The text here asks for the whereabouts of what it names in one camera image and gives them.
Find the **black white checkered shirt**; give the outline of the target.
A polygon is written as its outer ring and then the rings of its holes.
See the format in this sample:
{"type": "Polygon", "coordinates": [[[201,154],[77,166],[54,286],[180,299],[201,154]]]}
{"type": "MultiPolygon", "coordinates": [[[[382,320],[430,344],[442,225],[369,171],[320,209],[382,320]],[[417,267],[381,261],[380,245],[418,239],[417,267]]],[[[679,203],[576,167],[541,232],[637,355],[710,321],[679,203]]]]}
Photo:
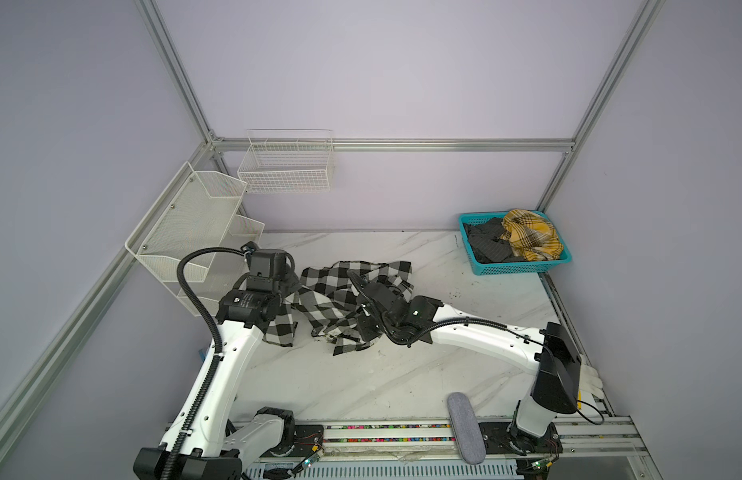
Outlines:
{"type": "Polygon", "coordinates": [[[297,327],[303,321],[310,324],[312,336],[334,346],[335,356],[368,349],[380,335],[362,331],[360,320],[364,314],[350,275],[380,283],[396,296],[409,300],[414,290],[412,272],[409,261],[338,261],[328,267],[306,268],[268,326],[264,341],[280,347],[293,346],[297,327]]]}

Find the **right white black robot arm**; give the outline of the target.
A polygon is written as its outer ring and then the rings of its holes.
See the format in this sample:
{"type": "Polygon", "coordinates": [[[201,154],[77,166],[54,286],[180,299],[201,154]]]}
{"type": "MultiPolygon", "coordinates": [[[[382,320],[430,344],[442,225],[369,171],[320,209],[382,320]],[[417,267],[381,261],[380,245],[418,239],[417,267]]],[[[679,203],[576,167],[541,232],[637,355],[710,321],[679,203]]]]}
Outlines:
{"type": "Polygon", "coordinates": [[[562,325],[550,322],[542,329],[507,325],[432,297],[407,300],[354,272],[349,278],[364,315],[360,324],[392,343],[459,347],[498,358],[535,376],[507,426],[508,448],[514,453],[525,456],[551,444],[555,418],[578,411],[582,360],[562,325]]]}

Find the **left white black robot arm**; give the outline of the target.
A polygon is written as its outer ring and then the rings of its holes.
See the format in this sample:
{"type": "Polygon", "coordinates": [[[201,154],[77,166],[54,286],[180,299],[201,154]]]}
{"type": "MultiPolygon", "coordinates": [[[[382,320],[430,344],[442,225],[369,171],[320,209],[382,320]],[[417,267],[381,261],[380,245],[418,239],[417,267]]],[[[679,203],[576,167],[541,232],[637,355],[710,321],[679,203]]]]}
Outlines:
{"type": "Polygon", "coordinates": [[[235,249],[201,248],[180,260],[176,276],[212,337],[209,351],[179,414],[156,447],[142,448],[133,464],[140,479],[242,479],[264,453],[289,450],[294,439],[291,411],[265,407],[251,424],[228,430],[243,374],[263,343],[285,298],[299,286],[293,256],[249,242],[235,249]],[[186,266],[207,254],[242,257],[248,267],[212,314],[194,292],[186,266]]]}

